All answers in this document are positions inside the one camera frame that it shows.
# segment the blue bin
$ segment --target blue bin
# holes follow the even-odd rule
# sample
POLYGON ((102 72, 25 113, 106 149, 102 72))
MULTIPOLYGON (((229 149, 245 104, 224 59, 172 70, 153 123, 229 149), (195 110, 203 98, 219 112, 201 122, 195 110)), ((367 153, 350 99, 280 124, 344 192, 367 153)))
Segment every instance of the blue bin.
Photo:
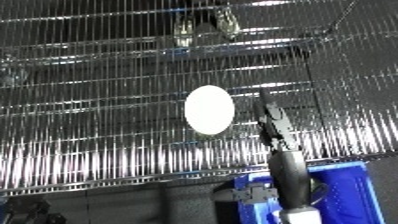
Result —
MULTIPOLYGON (((350 162, 310 167, 311 176, 328 184, 329 192, 316 207, 324 224, 384 223, 373 185, 365 163, 350 162)), ((245 175, 235 179, 235 188, 249 183, 271 183, 268 173, 245 175)), ((281 210, 276 199, 267 203, 244 205, 239 203, 242 224, 276 224, 272 212, 281 210)))

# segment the metal wire grid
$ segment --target metal wire grid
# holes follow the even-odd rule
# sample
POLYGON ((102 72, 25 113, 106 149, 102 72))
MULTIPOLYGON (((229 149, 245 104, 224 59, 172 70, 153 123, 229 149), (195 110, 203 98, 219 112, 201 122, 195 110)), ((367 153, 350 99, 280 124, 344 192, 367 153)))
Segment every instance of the metal wire grid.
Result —
POLYGON ((264 170, 268 149, 251 113, 260 86, 286 108, 309 161, 394 150, 396 65, 389 49, 397 29, 386 1, 360 1, 308 58, 267 53, 330 24, 348 3, 231 1, 239 37, 226 42, 203 24, 187 52, 173 44, 173 16, 184 11, 178 3, 3 1, 2 191, 264 170), (228 90, 237 107, 234 124, 214 138, 195 134, 183 117, 189 92, 206 84, 228 90))

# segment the black cable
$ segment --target black cable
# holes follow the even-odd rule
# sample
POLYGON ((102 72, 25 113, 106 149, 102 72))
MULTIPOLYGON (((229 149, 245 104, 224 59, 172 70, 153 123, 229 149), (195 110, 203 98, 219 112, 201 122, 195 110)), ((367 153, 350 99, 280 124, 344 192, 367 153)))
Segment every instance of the black cable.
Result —
POLYGON ((321 103, 320 103, 319 97, 318 97, 318 95, 317 95, 317 93, 315 91, 315 83, 314 83, 312 72, 311 72, 311 69, 310 69, 310 66, 309 66, 309 63, 308 63, 308 57, 304 57, 304 62, 305 62, 304 64, 305 64, 305 69, 307 71, 308 79, 310 81, 310 86, 311 86, 311 89, 312 89, 312 96, 314 98, 315 108, 317 109, 317 112, 319 114, 319 121, 320 121, 322 129, 323 129, 323 131, 325 133, 326 140, 329 141, 329 136, 328 136, 327 129, 326 129, 326 123, 325 123, 325 120, 323 119, 321 103))
POLYGON ((311 205, 317 205, 323 199, 326 198, 327 194, 329 193, 329 186, 325 183, 319 184, 312 192, 311 192, 311 205))
POLYGON ((87 190, 84 192, 84 196, 86 198, 86 211, 87 211, 87 217, 88 217, 88 224, 91 224, 91 216, 90 216, 90 203, 88 201, 88 193, 87 190))

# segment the white ball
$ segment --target white ball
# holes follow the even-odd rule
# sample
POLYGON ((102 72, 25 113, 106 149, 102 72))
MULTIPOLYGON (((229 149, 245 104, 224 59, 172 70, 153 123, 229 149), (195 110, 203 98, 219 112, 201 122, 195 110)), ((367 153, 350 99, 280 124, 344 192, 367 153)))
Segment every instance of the white ball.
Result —
POLYGON ((189 125, 204 135, 216 135, 227 129, 234 119, 235 105, 231 96, 217 86, 202 86, 185 101, 185 118, 189 125))

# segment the metal bracket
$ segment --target metal bracket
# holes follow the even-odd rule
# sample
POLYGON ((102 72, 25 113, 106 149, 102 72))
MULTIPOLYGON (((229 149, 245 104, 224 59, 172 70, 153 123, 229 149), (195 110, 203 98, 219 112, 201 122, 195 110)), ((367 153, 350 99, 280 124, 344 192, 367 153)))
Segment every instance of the metal bracket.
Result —
POLYGON ((243 189, 225 189, 213 194, 216 202, 242 202, 246 205, 264 203, 270 198, 277 198, 275 188, 268 188, 264 183, 251 183, 243 189))

